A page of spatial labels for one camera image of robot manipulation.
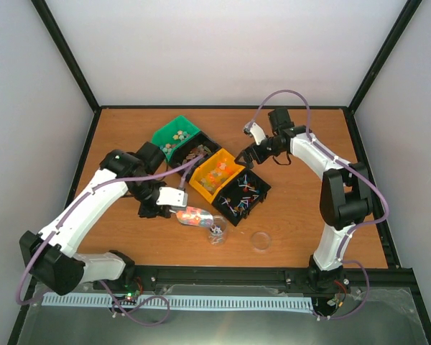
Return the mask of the green plastic bin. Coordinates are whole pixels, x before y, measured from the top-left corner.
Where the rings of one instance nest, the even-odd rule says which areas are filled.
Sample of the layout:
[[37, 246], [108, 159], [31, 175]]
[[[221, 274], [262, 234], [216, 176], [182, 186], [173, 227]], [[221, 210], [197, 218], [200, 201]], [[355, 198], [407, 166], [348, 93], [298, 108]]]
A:
[[189, 142], [199, 132], [199, 127], [185, 116], [179, 115], [153, 134], [152, 144], [163, 151], [166, 161], [169, 162], [177, 149]]

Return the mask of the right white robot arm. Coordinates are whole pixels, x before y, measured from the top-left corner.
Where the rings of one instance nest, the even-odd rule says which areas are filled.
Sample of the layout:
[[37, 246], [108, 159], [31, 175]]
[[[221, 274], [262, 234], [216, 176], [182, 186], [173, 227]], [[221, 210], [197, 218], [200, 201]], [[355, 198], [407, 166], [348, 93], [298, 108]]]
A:
[[268, 114], [272, 135], [255, 122], [244, 126], [253, 144], [242, 150], [236, 163], [249, 169], [282, 153], [305, 163], [320, 179], [320, 215], [324, 221], [320, 243], [310, 257], [306, 282], [315, 292], [327, 290], [341, 276], [352, 228], [371, 214], [371, 189], [363, 163], [350, 163], [330, 151], [308, 125], [297, 126], [286, 108]]

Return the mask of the yellow plastic bin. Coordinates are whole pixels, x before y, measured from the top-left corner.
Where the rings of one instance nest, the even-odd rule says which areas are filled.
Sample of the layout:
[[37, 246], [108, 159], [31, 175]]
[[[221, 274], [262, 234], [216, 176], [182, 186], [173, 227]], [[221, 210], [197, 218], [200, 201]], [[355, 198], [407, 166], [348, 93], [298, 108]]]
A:
[[225, 149], [218, 150], [190, 178], [190, 186], [209, 203], [244, 169], [234, 162], [235, 157]]

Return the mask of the black bin with popsicle candies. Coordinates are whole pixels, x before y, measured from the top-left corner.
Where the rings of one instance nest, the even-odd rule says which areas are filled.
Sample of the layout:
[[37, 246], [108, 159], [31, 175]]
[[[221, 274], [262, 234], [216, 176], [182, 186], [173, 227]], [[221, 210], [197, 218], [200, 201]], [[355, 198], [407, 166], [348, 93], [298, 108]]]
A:
[[171, 168], [176, 168], [201, 155], [200, 160], [192, 166], [189, 173], [186, 175], [186, 181], [188, 182], [196, 168], [202, 165], [220, 149], [221, 146], [212, 140], [206, 133], [198, 132], [186, 143], [173, 150], [173, 154], [168, 161], [168, 165]]

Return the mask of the black bin with lollipops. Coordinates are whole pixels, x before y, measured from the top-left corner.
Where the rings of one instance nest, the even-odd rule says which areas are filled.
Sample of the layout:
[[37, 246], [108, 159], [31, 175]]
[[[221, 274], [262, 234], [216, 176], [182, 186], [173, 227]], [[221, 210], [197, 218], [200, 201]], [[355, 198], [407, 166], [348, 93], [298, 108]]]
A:
[[229, 223], [238, 226], [259, 203], [265, 201], [270, 189], [270, 184], [245, 168], [221, 188], [211, 205]]

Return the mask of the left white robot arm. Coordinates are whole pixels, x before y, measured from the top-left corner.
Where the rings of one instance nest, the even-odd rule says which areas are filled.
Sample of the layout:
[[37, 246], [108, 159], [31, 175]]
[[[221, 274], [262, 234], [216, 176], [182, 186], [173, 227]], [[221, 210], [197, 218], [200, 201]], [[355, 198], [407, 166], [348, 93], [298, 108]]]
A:
[[77, 250], [107, 209], [127, 193], [140, 203], [139, 217], [170, 217], [170, 207], [160, 203], [166, 184], [157, 169], [164, 159], [164, 152], [151, 142], [137, 152], [109, 152], [89, 184], [54, 221], [36, 234], [26, 231], [21, 236], [26, 273], [58, 295], [96, 280], [130, 288], [135, 281], [134, 263], [125, 254], [114, 250], [79, 254]]

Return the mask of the metal scoop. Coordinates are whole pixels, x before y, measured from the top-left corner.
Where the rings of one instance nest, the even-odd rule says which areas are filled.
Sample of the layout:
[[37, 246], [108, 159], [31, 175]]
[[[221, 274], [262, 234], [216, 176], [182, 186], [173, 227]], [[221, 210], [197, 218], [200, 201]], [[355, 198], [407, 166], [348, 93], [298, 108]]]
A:
[[210, 228], [214, 223], [213, 215], [201, 208], [187, 206], [179, 209], [172, 208], [171, 212], [181, 224], [186, 226]]

